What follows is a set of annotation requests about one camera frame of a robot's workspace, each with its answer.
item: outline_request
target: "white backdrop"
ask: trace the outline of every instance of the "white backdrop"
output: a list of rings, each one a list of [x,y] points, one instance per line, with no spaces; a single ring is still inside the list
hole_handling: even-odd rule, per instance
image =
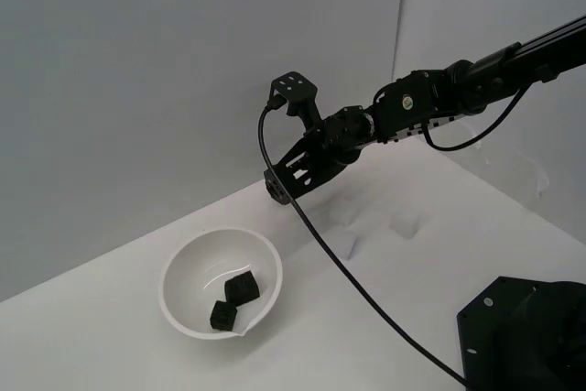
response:
[[[476,61],[584,14],[586,0],[403,0],[395,77],[442,69],[460,59]],[[480,151],[450,156],[586,242],[585,97],[584,67],[536,84]],[[462,141],[480,133],[504,106],[495,104],[464,120],[468,131],[453,125],[432,135],[441,145]]]
[[[262,178],[268,84],[390,80],[399,0],[0,0],[0,300]],[[268,122],[278,152],[302,133]]]

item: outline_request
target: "mounting plate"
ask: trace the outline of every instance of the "mounting plate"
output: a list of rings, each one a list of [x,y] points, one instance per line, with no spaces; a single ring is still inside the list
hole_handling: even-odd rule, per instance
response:
[[[464,376],[472,384],[486,391],[502,389],[496,382],[496,331],[521,301],[546,284],[549,283],[499,277],[458,313]]]

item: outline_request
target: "black wire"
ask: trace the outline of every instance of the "black wire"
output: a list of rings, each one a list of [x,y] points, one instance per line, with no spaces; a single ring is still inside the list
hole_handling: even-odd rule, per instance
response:
[[[428,352],[425,348],[423,348],[418,342],[416,342],[413,338],[411,338],[411,336],[409,336],[401,327],[399,327],[399,325],[390,316],[388,316],[386,314],[386,312],[381,308],[381,306],[379,306],[376,303],[376,301],[374,301],[374,299],[362,287],[362,285],[358,282],[358,280],[354,277],[354,275],[352,275],[352,273],[340,261],[340,259],[336,256],[336,254],[334,254],[332,252],[332,250],[326,244],[326,242],[323,240],[323,238],[321,238],[320,233],[318,233],[318,231],[315,229],[313,224],[311,224],[311,221],[309,220],[308,216],[305,214],[305,212],[303,212],[301,207],[298,205],[297,201],[295,199],[293,199],[293,197],[291,197],[291,195],[287,191],[287,188],[285,188],[285,185],[283,185],[283,182],[281,182],[281,179],[276,174],[275,169],[273,168],[273,165],[271,164],[270,158],[268,157],[268,154],[266,153],[265,136],[263,133],[263,129],[265,126],[266,115],[271,110],[273,110],[273,109],[266,107],[263,110],[263,112],[261,113],[260,119],[258,121],[258,143],[260,144],[260,152],[263,155],[263,159],[265,160],[266,166],[270,170],[271,174],[275,177],[277,184],[282,189],[282,191],[285,193],[288,200],[291,202],[291,205],[293,205],[293,208],[295,208],[295,211],[297,211],[297,214],[299,215],[301,220],[305,223],[305,225],[307,226],[307,228],[309,229],[309,231],[311,232],[313,237],[316,239],[318,244],[325,251],[325,253],[331,259],[331,261],[333,261],[334,265],[336,265],[340,269],[340,271],[346,276],[346,278],[348,278],[348,280],[352,283],[352,285],[356,288],[356,290],[358,290],[358,292],[363,296],[363,298],[366,299],[366,302],[368,302],[371,305],[371,307],[379,314],[379,316],[388,325],[390,325],[393,328],[393,330],[399,334],[399,336],[401,336],[405,341],[407,341],[407,343],[409,345],[411,345],[418,352],[423,354],[426,358],[428,358],[428,360],[430,360],[432,363],[434,363],[439,369],[441,369],[443,372],[450,375],[452,378],[454,378],[460,384],[462,384],[463,386],[465,386],[466,388],[468,388],[470,390],[475,389],[475,387],[468,380],[466,380],[461,375],[459,375],[458,373],[453,371],[446,364],[444,364],[440,359],[438,359],[436,356],[434,356],[433,354]]]
[[[509,105],[506,106],[506,109],[501,113],[501,115],[498,118],[496,118],[496,120],[491,125],[489,125],[486,130],[484,130],[478,136],[475,136],[466,142],[462,142],[461,144],[458,144],[457,146],[453,146],[453,147],[436,146],[433,143],[431,136],[429,135],[428,126],[425,124],[421,125],[421,131],[423,132],[423,136],[425,137],[425,140],[428,143],[428,145],[431,148],[435,148],[438,151],[458,151],[458,150],[462,150],[466,147],[472,146],[472,145],[476,144],[478,141],[480,141],[482,138],[484,138],[486,135],[490,134],[493,130],[495,130],[496,127],[498,127],[505,120],[505,118],[511,113],[511,111],[519,103],[519,101],[521,101],[521,98],[523,98],[523,95],[525,95],[525,92],[527,92],[527,89],[529,89],[529,86],[524,86],[521,89],[519,89],[519,92],[516,93],[515,98],[513,98],[511,100],[511,103],[509,103]]]

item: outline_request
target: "black cube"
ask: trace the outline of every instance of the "black cube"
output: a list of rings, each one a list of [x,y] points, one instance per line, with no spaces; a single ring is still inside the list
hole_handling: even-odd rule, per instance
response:
[[[234,306],[242,306],[260,297],[258,285],[253,273],[249,270],[225,282],[226,302]]]
[[[215,330],[232,331],[238,310],[234,304],[216,301],[213,306],[210,324]]]

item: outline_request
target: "white table surface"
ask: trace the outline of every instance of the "white table surface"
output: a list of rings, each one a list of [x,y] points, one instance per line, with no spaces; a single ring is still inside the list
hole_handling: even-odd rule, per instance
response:
[[[317,227],[359,210],[348,267],[412,336],[461,371],[455,316],[500,275],[586,283],[586,246],[415,139],[369,147],[301,199]],[[391,212],[416,212],[405,240]],[[157,304],[172,251],[207,228],[267,236],[284,263],[275,308],[243,338],[197,341]],[[454,390],[370,310],[290,207],[258,182],[0,303],[3,390]]]

